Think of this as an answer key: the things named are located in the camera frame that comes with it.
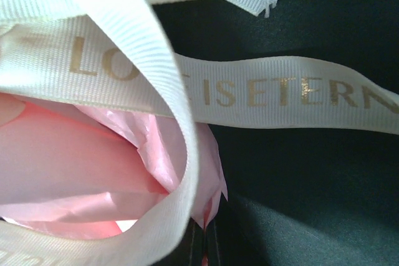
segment dark green fabric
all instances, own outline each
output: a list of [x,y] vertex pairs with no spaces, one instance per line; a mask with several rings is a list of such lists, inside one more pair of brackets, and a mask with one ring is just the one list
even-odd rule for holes
[[[313,57],[399,93],[399,0],[280,0],[267,19],[223,0],[155,11],[185,56]],[[229,201],[207,231],[209,266],[399,265],[397,136],[212,130]]]

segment dark fabric background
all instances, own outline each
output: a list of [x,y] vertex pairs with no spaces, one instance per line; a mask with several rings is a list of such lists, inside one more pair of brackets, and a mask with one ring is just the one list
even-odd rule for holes
[[[185,56],[313,57],[399,93],[399,0],[280,0],[267,19],[223,0],[155,11]],[[209,266],[399,265],[397,136],[212,129],[229,202],[207,231]]]

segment pink paper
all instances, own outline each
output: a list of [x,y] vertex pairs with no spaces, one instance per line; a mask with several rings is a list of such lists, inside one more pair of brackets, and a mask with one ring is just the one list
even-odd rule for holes
[[[186,151],[174,119],[32,101],[0,97],[0,216],[62,237],[109,237],[121,233],[115,221],[139,219],[179,185]],[[197,130],[192,216],[204,227],[227,192],[216,141],[207,125]]]

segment gold printed text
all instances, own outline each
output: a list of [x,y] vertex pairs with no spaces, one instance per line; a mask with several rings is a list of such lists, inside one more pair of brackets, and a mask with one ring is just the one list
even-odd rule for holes
[[84,43],[85,39],[83,37],[75,37],[74,44],[72,46],[72,59],[70,60],[69,71],[77,74],[97,76],[97,72],[80,69]]
[[288,104],[288,82],[295,80],[292,78],[273,78],[274,81],[280,81],[280,106],[287,106]]
[[221,80],[221,81],[216,82],[216,90],[219,93],[221,93],[222,95],[224,95],[228,99],[228,102],[223,103],[219,99],[216,99],[216,101],[220,106],[230,107],[236,103],[236,97],[231,92],[224,89],[224,87],[223,87],[224,84],[227,84],[229,87],[234,87],[234,82],[226,81],[226,80],[225,81]]
[[399,114],[399,106],[396,103],[388,103],[381,96],[377,95],[375,92],[370,90],[368,87],[362,86],[363,98],[364,98],[364,108],[371,108],[371,98],[376,100],[379,104],[387,107],[391,112]]
[[310,80],[322,80],[321,78],[315,78],[315,77],[302,77],[302,94],[301,94],[301,100],[302,104],[304,105],[320,105],[322,102],[310,102],[309,101],[309,95],[310,93],[318,92],[318,88],[310,88],[309,87],[309,81]]
[[[344,92],[338,91],[338,84],[345,87]],[[357,107],[357,104],[349,97],[353,94],[353,87],[346,82],[330,80],[330,102],[331,105],[337,106],[339,101],[339,96],[341,96],[351,107]]]
[[256,84],[260,82],[265,82],[267,79],[255,79],[255,80],[248,80],[248,106],[249,107],[262,107],[266,106],[266,103],[256,103],[256,95],[265,94],[265,90],[258,90],[256,88]]
[[120,80],[120,81],[129,81],[133,80],[137,76],[139,76],[140,71],[136,68],[135,65],[132,64],[132,69],[130,73],[124,77],[118,76],[115,74],[115,72],[112,70],[112,57],[117,53],[120,52],[118,48],[112,48],[107,51],[105,51],[103,57],[102,57],[102,67],[105,71],[105,73],[112,79]]

